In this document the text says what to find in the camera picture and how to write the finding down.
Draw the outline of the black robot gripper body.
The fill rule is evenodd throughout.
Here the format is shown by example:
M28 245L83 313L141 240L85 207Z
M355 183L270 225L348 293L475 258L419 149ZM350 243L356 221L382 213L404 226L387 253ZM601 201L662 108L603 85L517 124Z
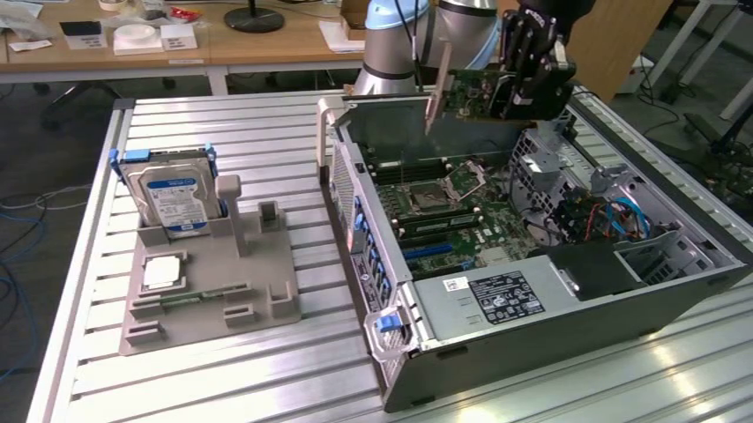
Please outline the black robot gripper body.
M545 19L557 19L555 32L567 45L571 28L578 19L590 13L594 3L594 0L519 0L519 14L531 10Z

